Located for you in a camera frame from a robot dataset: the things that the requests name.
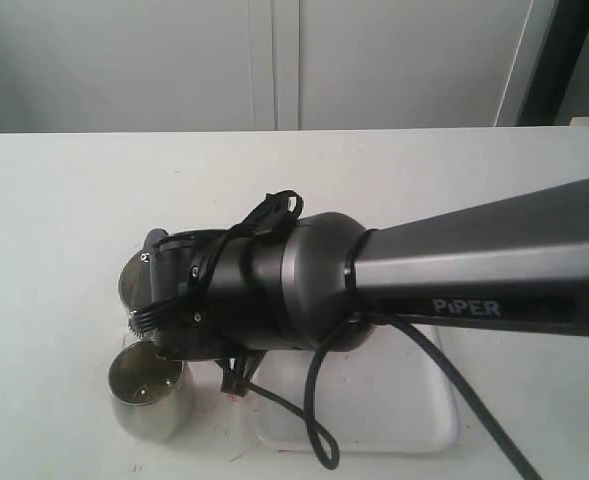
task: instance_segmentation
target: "white tray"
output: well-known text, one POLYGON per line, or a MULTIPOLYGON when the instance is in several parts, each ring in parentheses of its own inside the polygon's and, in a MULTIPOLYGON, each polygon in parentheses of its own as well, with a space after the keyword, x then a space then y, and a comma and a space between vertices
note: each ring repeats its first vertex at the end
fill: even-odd
MULTIPOLYGON (((421 330, 440 346, 436 328, 421 330)), ((311 356, 269 352, 255 381, 302 406, 311 356)), ((263 398, 256 402, 254 429, 264 443, 311 450, 302 420, 263 398)), ((429 453, 447 447, 458 434, 449 382, 392 327, 378 327, 353 352, 327 356, 316 387, 316 415, 343 451, 429 453)))

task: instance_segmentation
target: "metal cup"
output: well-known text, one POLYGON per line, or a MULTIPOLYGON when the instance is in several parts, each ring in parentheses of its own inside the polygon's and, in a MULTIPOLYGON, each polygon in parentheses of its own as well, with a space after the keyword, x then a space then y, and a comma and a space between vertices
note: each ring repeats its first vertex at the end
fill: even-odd
POLYGON ((118 423, 145 440, 172 436, 194 404, 187 364, 158 358, 150 341, 134 343, 119 353, 110 367, 108 383, 118 423))

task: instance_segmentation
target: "robotic arm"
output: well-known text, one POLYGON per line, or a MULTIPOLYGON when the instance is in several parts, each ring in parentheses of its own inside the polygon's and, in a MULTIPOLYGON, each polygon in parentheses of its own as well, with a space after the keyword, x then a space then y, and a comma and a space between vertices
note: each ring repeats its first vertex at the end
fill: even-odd
MULTIPOLYGON (((384 230, 302 207, 285 191, 229 230, 152 230, 119 282, 132 330, 161 357, 217 361, 236 395, 265 351, 316 351, 317 374, 380 322, 589 336, 589 179, 384 230)), ((313 393, 307 417, 309 433, 313 393)))

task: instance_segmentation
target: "cabinet door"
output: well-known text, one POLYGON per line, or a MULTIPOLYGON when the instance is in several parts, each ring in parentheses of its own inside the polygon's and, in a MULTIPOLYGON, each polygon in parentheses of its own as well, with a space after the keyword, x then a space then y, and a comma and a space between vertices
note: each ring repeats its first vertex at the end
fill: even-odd
POLYGON ((274 128, 270 0, 3 0, 0 132, 274 128))
POLYGON ((284 102, 277 69, 279 128, 359 129, 515 124, 555 2, 276 0, 279 67, 293 3, 299 83, 284 102))

